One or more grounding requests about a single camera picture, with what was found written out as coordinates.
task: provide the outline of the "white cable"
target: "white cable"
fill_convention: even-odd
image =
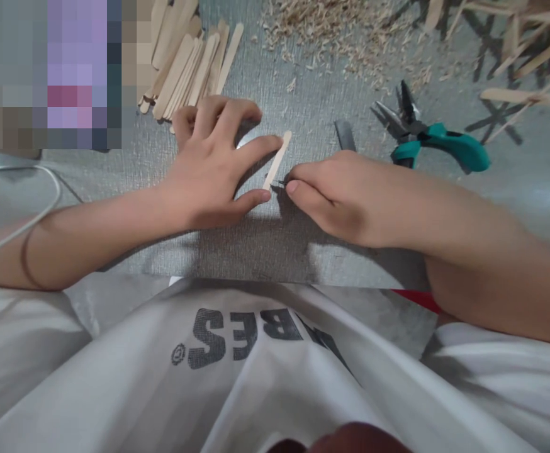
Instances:
[[[8,243],[9,241],[12,241],[20,234],[26,232],[30,228],[36,226],[40,223],[42,219],[44,219],[49,212],[51,212],[55,206],[59,203],[59,200],[61,199],[61,184],[59,183],[59,179],[57,175],[50,169],[43,167],[42,165],[26,165],[26,166],[15,166],[15,165],[4,165],[0,166],[0,171],[10,171],[10,170],[29,170],[29,169],[36,169],[36,170],[42,170],[48,173],[48,175],[51,177],[53,182],[55,183],[56,188],[56,194],[53,201],[36,217],[34,217],[32,220],[30,220],[28,223],[23,225],[21,228],[17,229],[13,233],[9,234],[6,238],[0,240],[0,248]]]

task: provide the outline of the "white t-shirt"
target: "white t-shirt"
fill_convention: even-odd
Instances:
[[[0,289],[0,452],[550,451],[550,344],[455,323],[420,363],[313,287],[187,279],[90,342],[66,302]]]

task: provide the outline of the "pliers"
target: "pliers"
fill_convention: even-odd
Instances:
[[[421,113],[405,81],[401,82],[401,117],[381,102],[376,101],[376,105],[388,122],[389,132],[399,143],[391,154],[396,165],[414,168],[415,159],[422,145],[449,152],[462,167],[471,171],[485,171],[491,165],[487,151],[473,137],[459,132],[450,132],[443,123],[432,126],[422,123]],[[378,116],[375,106],[371,106],[371,110]]]

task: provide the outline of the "finger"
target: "finger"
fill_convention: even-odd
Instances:
[[[235,151],[235,158],[240,162],[241,173],[247,172],[256,162],[279,150],[283,139],[277,135],[263,135],[257,137]]]
[[[241,195],[231,204],[232,213],[240,219],[256,206],[271,199],[271,192],[263,189],[254,189]]]
[[[223,113],[216,122],[212,136],[219,141],[226,140],[233,145],[243,120],[258,122],[261,118],[262,111],[256,103],[248,99],[229,99]]]
[[[198,138],[208,138],[228,101],[229,98],[226,96],[208,96],[202,99],[198,104],[193,135]]]
[[[322,230],[330,232],[328,219],[335,214],[335,206],[313,186],[295,179],[286,185],[286,192],[297,207],[315,221]]]
[[[319,170],[322,162],[307,162],[305,164],[298,164],[290,170],[288,173],[287,181],[297,179],[304,181],[311,186],[320,189],[321,177],[319,176]]]
[[[176,143],[179,146],[179,152],[185,146],[187,140],[191,138],[191,124],[195,122],[197,112],[198,109],[194,106],[186,106],[178,109],[172,115],[172,128],[174,129]]]

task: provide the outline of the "pile of popsicle sticks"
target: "pile of popsicle sticks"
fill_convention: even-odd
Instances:
[[[227,23],[221,19],[205,37],[197,8],[198,0],[174,0],[172,6],[169,0],[155,0],[152,7],[151,64],[156,73],[139,110],[147,113],[153,104],[157,121],[170,121],[179,108],[220,94],[233,64],[244,25],[237,24],[227,49]]]

